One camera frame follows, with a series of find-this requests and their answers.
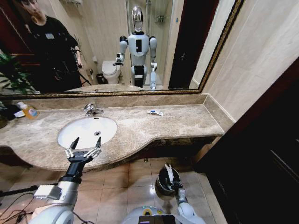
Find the hand soap bottle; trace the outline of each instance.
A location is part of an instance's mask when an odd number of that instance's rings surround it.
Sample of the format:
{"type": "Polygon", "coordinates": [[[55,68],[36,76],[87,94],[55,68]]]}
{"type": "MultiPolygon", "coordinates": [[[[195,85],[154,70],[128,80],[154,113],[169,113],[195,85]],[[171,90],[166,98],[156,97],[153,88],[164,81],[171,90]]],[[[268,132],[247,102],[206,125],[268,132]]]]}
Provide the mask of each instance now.
{"type": "Polygon", "coordinates": [[[17,105],[23,110],[26,117],[34,119],[38,116],[39,112],[31,106],[24,104],[23,102],[17,103],[17,105]]]}

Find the dark wooden door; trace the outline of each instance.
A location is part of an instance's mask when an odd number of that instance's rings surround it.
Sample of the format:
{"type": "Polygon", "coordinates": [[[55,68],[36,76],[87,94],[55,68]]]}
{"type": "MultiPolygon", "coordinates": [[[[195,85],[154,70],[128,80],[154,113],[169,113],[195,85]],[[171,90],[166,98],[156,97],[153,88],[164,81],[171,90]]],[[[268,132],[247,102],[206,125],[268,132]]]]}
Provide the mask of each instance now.
{"type": "Polygon", "coordinates": [[[188,88],[219,0],[185,0],[169,88],[188,88]]]}
{"type": "Polygon", "coordinates": [[[196,165],[228,223],[298,223],[299,59],[196,165]]]}

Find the toilet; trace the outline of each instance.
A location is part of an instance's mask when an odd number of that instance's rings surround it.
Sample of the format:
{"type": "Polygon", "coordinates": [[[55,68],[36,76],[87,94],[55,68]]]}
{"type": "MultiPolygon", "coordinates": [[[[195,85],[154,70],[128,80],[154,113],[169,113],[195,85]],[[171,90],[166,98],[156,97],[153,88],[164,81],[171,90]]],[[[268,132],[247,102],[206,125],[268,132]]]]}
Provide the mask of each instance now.
{"type": "Polygon", "coordinates": [[[115,61],[103,61],[102,71],[108,84],[118,84],[118,77],[120,70],[117,68],[119,65],[113,66],[115,61]]]}

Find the robot leg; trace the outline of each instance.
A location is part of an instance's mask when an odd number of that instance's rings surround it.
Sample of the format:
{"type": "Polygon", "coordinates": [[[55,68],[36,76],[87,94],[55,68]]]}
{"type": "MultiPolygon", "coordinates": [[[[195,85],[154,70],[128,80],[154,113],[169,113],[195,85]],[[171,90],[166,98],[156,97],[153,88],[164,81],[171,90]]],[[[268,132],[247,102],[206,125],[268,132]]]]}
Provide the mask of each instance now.
{"type": "Polygon", "coordinates": [[[134,85],[142,88],[143,79],[144,79],[144,66],[134,66],[134,85]]]}

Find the tiled floor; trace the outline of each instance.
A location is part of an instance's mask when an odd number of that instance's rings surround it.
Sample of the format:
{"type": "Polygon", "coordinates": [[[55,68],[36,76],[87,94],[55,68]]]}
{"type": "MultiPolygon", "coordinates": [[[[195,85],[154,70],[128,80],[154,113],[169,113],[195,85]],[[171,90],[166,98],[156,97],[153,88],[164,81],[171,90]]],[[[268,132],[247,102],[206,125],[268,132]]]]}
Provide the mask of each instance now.
{"type": "MultiPolygon", "coordinates": [[[[207,224],[226,224],[207,177],[194,172],[189,159],[178,158],[151,158],[148,162],[136,160],[106,171],[85,172],[74,211],[84,220],[97,224],[119,224],[132,209],[144,205],[177,214],[176,199],[161,196],[155,189],[158,172],[166,162],[180,173],[187,199],[197,214],[207,224]]],[[[14,167],[5,173],[4,179],[1,173],[1,182],[9,180],[12,184],[11,189],[20,189],[31,185],[51,184],[57,182],[63,175],[62,172],[37,168],[23,170],[24,168],[14,167]]],[[[2,200],[0,215],[19,195],[5,197],[2,200]]],[[[13,210],[26,206],[31,198],[31,195],[20,198],[3,217],[0,217],[0,222],[13,210]]],[[[44,201],[33,200],[26,210],[33,211],[44,204],[44,201]]]]}

